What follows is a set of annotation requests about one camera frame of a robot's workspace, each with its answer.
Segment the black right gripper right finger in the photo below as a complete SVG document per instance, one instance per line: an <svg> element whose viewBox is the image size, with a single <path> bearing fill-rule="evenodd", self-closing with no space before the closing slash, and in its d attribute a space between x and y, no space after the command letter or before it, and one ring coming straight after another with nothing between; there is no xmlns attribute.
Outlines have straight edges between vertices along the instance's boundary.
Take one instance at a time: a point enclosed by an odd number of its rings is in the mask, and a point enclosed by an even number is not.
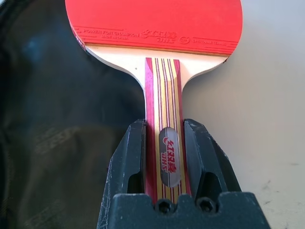
<svg viewBox="0 0 305 229"><path fill-rule="evenodd" d="M206 127L185 119L187 171L192 195L219 195L241 190L229 158Z"/></svg>

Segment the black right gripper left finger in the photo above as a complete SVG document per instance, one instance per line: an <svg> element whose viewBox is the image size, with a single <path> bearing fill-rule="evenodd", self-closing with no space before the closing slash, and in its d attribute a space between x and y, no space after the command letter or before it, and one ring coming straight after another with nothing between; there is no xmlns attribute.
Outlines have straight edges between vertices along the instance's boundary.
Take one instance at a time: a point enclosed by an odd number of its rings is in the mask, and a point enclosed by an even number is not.
<svg viewBox="0 0 305 229"><path fill-rule="evenodd" d="M145 153L145 120L129 125L113 153L106 177L97 227L107 229L112 199L116 194L144 193L143 154Z"/></svg>

